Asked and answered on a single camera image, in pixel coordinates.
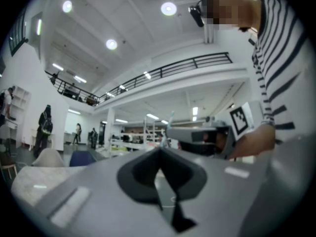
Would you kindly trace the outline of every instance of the white ceiling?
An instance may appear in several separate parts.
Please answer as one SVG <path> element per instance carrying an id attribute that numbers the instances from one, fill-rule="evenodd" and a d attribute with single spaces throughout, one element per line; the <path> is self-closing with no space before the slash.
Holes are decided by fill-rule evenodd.
<path id="1" fill-rule="evenodd" d="M 201 32 L 188 13 L 198 0 L 71 0 L 70 13 L 61 13 L 53 35 L 46 70 L 55 73 L 52 63 L 87 80 L 77 83 L 66 71 L 59 78 L 91 91 L 96 84 L 132 57 L 138 50 L 186 33 Z M 177 5 L 174 16 L 165 16 L 160 7 L 166 1 Z M 118 42 L 108 50 L 108 39 Z"/>
<path id="2" fill-rule="evenodd" d="M 135 122 L 143 120 L 145 115 L 150 113 L 160 120 L 168 121 L 174 111 L 175 122 L 192 121 L 192 108 L 198 107 L 197 119 L 203 119 L 222 103 L 231 90 L 236 92 L 240 85 L 241 83 L 204 84 L 144 98 L 116 109 L 115 118 Z"/>

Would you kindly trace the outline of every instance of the hand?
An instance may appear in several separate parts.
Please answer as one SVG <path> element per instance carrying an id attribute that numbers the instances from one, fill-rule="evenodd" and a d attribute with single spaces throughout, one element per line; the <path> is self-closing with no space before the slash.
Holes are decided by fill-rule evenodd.
<path id="1" fill-rule="evenodd" d="M 246 156 L 256 156 L 263 151 L 271 150 L 275 146 L 276 132 L 273 126 L 263 124 L 255 131 L 242 136 L 236 144 L 229 159 Z"/>

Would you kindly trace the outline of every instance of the person in black hoodie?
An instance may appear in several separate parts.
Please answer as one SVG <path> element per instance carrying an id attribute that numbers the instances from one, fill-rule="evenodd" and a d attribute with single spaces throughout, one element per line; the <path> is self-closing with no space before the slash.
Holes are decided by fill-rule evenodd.
<path id="1" fill-rule="evenodd" d="M 39 117 L 39 127 L 38 127 L 38 132 L 36 134 L 36 142 L 35 142 L 35 147 L 34 147 L 35 158 L 39 157 L 39 153 L 41 152 L 41 149 L 45 149 L 47 147 L 48 135 L 44 134 L 41 131 L 42 126 L 44 125 L 46 119 L 51 119 L 50 105 L 46 106 L 45 111 L 42 112 L 42 114 Z"/>

